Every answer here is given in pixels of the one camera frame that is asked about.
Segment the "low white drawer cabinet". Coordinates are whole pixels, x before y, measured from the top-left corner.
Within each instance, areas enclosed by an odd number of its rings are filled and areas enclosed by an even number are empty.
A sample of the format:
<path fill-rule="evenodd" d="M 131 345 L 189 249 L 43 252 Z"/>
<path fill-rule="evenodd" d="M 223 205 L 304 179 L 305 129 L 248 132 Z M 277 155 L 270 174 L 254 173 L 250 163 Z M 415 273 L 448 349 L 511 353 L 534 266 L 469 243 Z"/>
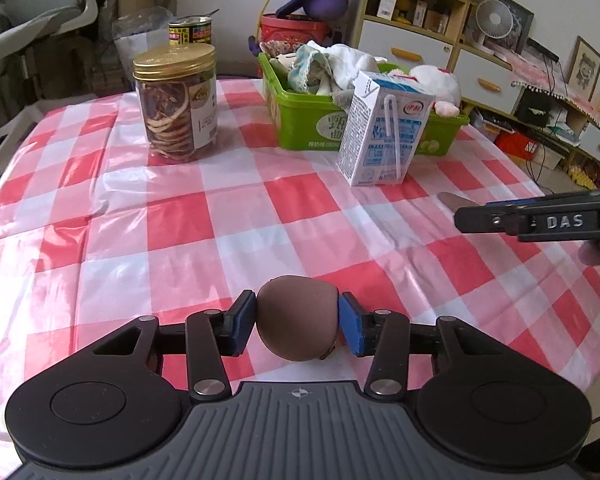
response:
<path fill-rule="evenodd" d="M 493 54 L 460 44 L 454 74 L 465 102 L 511 115 L 522 89 L 514 83 L 513 66 Z"/>

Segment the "Santa Claus plush toy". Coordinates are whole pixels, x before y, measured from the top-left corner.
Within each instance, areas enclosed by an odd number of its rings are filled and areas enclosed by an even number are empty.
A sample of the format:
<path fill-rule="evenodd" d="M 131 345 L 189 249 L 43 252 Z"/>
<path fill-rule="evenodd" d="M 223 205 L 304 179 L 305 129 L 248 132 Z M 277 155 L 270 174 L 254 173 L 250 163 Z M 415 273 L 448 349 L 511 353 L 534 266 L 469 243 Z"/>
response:
<path fill-rule="evenodd" d="M 460 114 L 460 83 L 447 70 L 433 65 L 419 65 L 408 73 L 400 68 L 390 70 L 389 75 L 411 78 L 423 92 L 434 96 L 432 110 L 442 118 L 453 118 Z"/>

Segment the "black yellow tin can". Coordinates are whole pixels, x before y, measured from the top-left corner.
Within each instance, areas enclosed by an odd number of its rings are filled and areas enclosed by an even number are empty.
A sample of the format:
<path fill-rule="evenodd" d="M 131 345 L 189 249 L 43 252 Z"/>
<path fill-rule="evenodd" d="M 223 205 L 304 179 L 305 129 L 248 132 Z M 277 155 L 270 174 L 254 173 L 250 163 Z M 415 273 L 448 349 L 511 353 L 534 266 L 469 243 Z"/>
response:
<path fill-rule="evenodd" d="M 186 16 L 174 18 L 168 25 L 169 44 L 211 44 L 212 18 L 210 16 Z"/>

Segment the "bunny doll blue dress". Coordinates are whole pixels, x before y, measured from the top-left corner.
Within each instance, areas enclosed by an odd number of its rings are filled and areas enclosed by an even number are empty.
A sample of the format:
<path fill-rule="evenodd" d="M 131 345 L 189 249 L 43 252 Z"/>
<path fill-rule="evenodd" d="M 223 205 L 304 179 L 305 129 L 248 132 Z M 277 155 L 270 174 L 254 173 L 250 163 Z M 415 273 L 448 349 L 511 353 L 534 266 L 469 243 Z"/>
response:
<path fill-rule="evenodd" d="M 314 41 L 302 44 L 290 53 L 279 53 L 270 64 L 285 79 L 287 87 L 297 93 L 331 96 L 337 89 L 332 67 L 335 51 Z"/>

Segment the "grey office chair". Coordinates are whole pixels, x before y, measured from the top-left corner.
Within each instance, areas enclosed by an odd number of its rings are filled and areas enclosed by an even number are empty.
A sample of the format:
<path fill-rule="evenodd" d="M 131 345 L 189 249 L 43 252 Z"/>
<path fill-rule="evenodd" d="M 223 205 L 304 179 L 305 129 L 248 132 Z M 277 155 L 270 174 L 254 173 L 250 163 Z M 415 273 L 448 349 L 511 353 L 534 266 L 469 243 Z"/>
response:
<path fill-rule="evenodd" d="M 23 139 L 47 113 L 58 108 L 94 100 L 94 93 L 43 99 L 35 89 L 34 71 L 27 61 L 28 51 L 47 37 L 61 36 L 91 25 L 98 17 L 96 0 L 4 0 L 0 15 L 10 27 L 0 32 L 0 61 L 19 56 L 26 88 L 26 105 L 0 127 L 0 157 Z"/>

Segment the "framed cartoon picture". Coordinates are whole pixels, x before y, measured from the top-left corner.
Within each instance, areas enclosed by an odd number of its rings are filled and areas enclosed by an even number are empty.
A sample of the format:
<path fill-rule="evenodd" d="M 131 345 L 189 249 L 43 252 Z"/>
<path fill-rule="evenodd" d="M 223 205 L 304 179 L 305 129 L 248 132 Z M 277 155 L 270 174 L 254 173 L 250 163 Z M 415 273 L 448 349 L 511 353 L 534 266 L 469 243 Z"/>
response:
<path fill-rule="evenodd" d="M 581 99 L 590 102 L 599 76 L 600 54 L 579 36 L 572 54 L 567 84 Z"/>

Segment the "white desk fan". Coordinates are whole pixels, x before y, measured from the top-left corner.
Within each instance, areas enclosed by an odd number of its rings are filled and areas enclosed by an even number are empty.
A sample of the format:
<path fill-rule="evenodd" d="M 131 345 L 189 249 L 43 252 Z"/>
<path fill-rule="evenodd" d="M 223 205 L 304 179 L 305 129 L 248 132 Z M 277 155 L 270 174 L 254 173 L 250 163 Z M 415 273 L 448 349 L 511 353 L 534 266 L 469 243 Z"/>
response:
<path fill-rule="evenodd" d="M 483 0 L 477 6 L 475 19 L 480 34 L 490 39 L 503 39 L 513 29 L 514 18 L 509 7 L 500 0 Z"/>

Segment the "brown round soft ball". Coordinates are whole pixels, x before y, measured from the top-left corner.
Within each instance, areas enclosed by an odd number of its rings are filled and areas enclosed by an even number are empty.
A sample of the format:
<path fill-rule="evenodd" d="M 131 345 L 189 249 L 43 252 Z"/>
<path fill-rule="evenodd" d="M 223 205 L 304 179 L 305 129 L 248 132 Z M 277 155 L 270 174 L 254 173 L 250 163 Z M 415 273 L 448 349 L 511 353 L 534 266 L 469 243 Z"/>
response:
<path fill-rule="evenodd" d="M 304 362 L 324 359 L 335 344 L 338 288 L 324 281 L 284 275 L 257 293 L 259 336 L 281 359 Z"/>

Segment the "red box on floor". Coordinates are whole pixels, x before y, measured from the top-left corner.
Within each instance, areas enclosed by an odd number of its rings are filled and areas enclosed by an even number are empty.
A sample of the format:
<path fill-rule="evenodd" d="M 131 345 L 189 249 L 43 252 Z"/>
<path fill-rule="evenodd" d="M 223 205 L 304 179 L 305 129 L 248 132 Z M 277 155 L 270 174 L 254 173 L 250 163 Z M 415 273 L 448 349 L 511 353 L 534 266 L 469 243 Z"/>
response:
<path fill-rule="evenodd" d="M 513 132 L 501 131 L 494 143 L 507 156 L 520 160 L 532 160 L 538 148 L 535 141 L 516 130 Z"/>

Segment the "tall wooden shelf cabinet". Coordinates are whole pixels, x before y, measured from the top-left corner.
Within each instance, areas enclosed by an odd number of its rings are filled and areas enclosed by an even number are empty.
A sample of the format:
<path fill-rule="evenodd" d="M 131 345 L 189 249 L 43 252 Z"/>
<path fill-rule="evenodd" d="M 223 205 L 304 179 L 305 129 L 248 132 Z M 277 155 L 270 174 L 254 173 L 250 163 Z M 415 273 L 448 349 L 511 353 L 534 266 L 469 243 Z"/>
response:
<path fill-rule="evenodd" d="M 360 0 L 351 44 L 408 70 L 452 70 L 470 0 Z"/>

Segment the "white cloth glove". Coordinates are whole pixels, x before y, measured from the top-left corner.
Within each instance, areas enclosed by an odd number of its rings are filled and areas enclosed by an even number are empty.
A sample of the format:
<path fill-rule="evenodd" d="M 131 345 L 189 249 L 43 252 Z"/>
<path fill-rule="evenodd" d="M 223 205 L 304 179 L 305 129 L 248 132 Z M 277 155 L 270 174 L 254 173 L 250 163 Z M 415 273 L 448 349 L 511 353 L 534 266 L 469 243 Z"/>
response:
<path fill-rule="evenodd" d="M 310 41 L 306 46 L 310 49 L 309 78 L 317 80 L 318 96 L 349 90 L 359 72 L 378 72 L 379 65 L 388 62 L 346 44 L 322 47 Z"/>

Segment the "white shopping bag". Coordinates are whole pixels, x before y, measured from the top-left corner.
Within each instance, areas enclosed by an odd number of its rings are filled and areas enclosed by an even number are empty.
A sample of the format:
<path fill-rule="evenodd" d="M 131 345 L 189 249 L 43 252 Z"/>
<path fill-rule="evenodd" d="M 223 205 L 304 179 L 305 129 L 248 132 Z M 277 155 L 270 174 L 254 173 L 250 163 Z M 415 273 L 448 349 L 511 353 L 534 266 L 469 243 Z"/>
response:
<path fill-rule="evenodd" d="M 163 6 L 153 6 L 118 18 L 111 25 L 111 33 L 126 79 L 133 81 L 132 63 L 137 55 L 155 47 L 170 46 L 168 25 L 174 18 L 192 15 L 212 18 L 218 12 L 219 9 L 215 9 L 205 14 L 175 16 Z"/>

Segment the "red white checkered tablecloth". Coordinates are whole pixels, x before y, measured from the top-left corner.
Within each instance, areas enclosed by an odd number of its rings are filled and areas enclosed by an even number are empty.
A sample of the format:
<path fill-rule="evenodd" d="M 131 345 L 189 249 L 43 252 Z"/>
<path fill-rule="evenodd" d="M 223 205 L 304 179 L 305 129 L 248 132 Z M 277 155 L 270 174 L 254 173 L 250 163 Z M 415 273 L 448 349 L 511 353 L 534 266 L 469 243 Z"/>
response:
<path fill-rule="evenodd" d="M 8 398 L 29 377 L 149 314 L 181 323 L 304 275 L 430 324 L 453 315 L 588 388 L 600 374 L 600 274 L 573 243 L 466 236 L 439 202 L 529 197 L 475 128 L 405 181 L 352 188 L 329 152 L 277 145 L 258 85 L 218 84 L 219 140 L 194 162 L 148 150 L 133 93 L 49 114 L 0 181 L 0 477 L 19 464 Z"/>

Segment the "red chips bucket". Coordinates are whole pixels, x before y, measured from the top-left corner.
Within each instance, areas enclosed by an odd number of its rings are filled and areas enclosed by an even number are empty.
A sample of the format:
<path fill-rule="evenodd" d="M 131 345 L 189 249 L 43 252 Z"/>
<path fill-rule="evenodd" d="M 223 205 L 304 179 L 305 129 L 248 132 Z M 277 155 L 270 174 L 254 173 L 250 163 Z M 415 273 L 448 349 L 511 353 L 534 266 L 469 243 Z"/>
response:
<path fill-rule="evenodd" d="M 278 18 L 269 13 L 260 16 L 257 32 L 248 38 L 248 46 L 254 56 L 264 53 L 269 58 L 276 58 L 280 54 L 296 52 L 311 40 L 324 44 L 331 36 L 329 24 L 311 20 L 303 14 Z"/>

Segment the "white blue milk carton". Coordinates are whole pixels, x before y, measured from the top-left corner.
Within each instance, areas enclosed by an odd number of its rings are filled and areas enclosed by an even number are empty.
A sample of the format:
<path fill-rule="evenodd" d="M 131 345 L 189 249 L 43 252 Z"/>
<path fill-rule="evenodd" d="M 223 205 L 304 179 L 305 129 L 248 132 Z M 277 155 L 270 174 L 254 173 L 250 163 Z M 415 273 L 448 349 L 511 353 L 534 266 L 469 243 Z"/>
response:
<path fill-rule="evenodd" d="M 434 96 L 413 78 L 359 73 L 336 160 L 346 181 L 402 183 L 432 104 Z"/>

